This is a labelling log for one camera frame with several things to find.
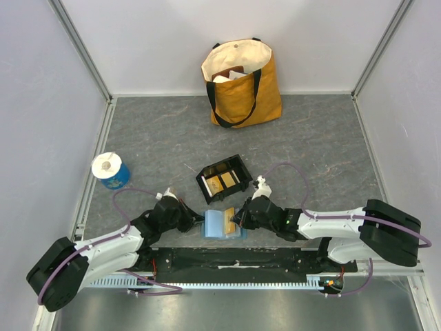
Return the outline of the teal leather card holder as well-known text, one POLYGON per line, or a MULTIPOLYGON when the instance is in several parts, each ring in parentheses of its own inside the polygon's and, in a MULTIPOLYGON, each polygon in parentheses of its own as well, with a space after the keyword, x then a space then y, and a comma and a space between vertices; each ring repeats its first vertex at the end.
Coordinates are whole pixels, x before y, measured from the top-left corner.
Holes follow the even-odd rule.
POLYGON ((201 226, 201 236, 205 239, 237 240, 246 239, 247 231, 241 228, 242 235, 235 239, 226 239, 224 231, 224 211, 206 210, 204 213, 205 223, 201 226))

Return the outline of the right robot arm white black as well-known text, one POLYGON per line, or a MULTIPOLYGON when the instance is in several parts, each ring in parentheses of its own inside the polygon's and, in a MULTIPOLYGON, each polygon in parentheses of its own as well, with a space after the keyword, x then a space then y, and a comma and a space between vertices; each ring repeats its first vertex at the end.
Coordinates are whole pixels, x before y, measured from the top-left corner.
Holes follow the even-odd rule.
POLYGON ((249 198, 232 217, 246 230, 264 228, 286 241, 320 239, 316 265, 332 271, 359 259, 382 259, 403 267, 418 262, 421 222, 381 200, 347 211, 281 208, 268 197, 249 198))

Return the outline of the black plastic tray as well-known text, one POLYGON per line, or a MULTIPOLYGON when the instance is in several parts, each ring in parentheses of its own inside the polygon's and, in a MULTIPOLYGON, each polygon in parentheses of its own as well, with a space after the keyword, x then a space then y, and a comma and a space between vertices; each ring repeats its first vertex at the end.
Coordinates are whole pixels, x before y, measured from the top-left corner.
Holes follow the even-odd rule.
POLYGON ((252 182, 252 176, 239 154, 204 167, 196 182, 207 205, 223 201, 237 192, 244 192, 252 182))

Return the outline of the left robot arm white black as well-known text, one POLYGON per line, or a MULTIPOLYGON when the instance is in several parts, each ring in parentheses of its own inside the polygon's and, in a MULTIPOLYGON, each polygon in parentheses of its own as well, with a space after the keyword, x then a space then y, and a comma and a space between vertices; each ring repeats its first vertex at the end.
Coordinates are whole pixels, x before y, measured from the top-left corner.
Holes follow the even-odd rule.
POLYGON ((150 246, 163 233, 174 229, 186 233, 203 220, 181 200, 164 196, 119 230, 77 242, 67 237, 57 239, 29 271, 26 281, 36 293, 37 303, 55 312, 97 279, 132 267, 146 270, 152 262, 150 246))

